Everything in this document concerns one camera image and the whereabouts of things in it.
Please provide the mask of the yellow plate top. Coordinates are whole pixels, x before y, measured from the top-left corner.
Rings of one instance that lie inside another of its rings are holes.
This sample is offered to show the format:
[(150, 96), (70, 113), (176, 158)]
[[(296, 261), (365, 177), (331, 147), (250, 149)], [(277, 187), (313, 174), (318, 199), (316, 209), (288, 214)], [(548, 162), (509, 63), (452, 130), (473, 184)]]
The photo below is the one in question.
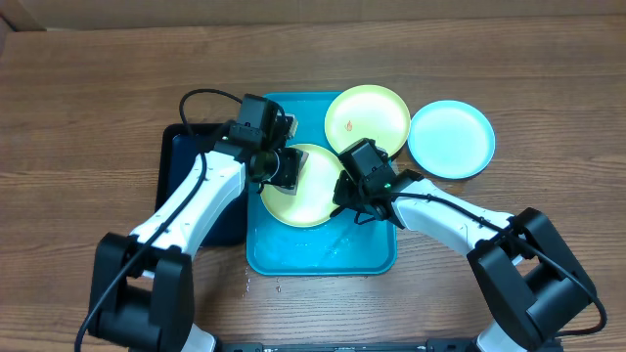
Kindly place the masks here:
[(379, 85), (359, 85), (340, 93), (325, 116), (325, 135), (340, 154), (355, 142), (373, 139), (389, 155), (397, 154), (409, 135), (411, 115), (404, 100)]

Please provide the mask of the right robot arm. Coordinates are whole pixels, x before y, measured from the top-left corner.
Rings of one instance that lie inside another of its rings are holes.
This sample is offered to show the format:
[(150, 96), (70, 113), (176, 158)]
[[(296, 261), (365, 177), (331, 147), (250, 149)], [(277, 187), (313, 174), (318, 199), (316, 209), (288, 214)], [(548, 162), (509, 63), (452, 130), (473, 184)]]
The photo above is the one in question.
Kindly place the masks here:
[(494, 319), (471, 351), (539, 351), (553, 339), (597, 333), (607, 312), (596, 287), (550, 219), (528, 207), (517, 216), (487, 210), (405, 170), (351, 177), (334, 202), (417, 231), (465, 256)]

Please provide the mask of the yellow plate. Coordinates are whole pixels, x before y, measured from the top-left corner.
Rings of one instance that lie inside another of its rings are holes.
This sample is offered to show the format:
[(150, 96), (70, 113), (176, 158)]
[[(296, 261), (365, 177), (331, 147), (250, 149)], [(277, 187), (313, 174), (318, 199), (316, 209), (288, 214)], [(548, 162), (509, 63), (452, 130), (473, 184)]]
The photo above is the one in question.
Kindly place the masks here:
[(325, 135), (340, 154), (355, 142), (373, 139), (389, 155), (397, 154), (409, 135), (411, 115), (404, 100), (379, 85), (359, 85), (340, 93), (325, 116)]
[(328, 221), (337, 209), (333, 198), (343, 166), (335, 154), (323, 147), (313, 144), (293, 147), (308, 154), (298, 175), (296, 193), (288, 195), (275, 186), (267, 186), (261, 200), (280, 222), (299, 228), (314, 227)]

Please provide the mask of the yellow plate bottom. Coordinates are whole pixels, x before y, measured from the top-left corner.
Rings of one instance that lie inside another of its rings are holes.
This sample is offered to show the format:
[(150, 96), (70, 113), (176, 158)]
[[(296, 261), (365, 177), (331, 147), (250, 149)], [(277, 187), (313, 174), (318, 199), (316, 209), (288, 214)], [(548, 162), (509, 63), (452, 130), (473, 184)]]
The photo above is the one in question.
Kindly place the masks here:
[(328, 221), (337, 209), (333, 198), (343, 166), (335, 154), (323, 147), (313, 144), (293, 147), (308, 154), (298, 175), (296, 193), (288, 195), (275, 186), (267, 186), (261, 200), (280, 222), (299, 228), (314, 227)]

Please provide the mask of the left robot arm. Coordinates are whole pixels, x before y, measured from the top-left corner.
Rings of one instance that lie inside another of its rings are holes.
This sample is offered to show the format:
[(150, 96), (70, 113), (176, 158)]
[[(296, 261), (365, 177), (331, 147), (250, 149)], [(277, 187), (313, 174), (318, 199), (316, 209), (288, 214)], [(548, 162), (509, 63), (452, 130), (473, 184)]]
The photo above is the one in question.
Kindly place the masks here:
[(200, 153), (165, 204), (129, 235), (98, 243), (85, 335), (132, 351), (214, 351), (218, 340), (195, 323), (192, 264), (222, 212), (248, 183), (293, 192), (307, 154), (284, 141), (243, 144), (233, 138)]

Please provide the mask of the green scrub sponge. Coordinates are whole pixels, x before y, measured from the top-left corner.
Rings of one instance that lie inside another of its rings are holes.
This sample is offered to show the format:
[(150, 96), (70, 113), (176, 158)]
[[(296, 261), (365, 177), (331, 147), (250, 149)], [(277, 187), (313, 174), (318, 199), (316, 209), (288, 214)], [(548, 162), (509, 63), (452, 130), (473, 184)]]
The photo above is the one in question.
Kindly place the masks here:
[(299, 149), (287, 148), (283, 151), (282, 165), (284, 166), (280, 176), (281, 185), (278, 189), (287, 195), (294, 196), (297, 192), (298, 177), (306, 163), (309, 153)]

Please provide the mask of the light blue plate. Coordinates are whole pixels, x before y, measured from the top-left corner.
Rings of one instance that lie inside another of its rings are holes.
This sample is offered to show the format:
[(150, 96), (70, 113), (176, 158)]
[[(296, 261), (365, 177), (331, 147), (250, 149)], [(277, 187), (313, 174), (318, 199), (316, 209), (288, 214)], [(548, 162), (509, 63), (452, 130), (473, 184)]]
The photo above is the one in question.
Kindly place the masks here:
[(477, 108), (442, 100), (414, 114), (408, 147), (413, 160), (427, 173), (461, 180), (488, 166), (496, 151), (496, 135), (489, 119)]

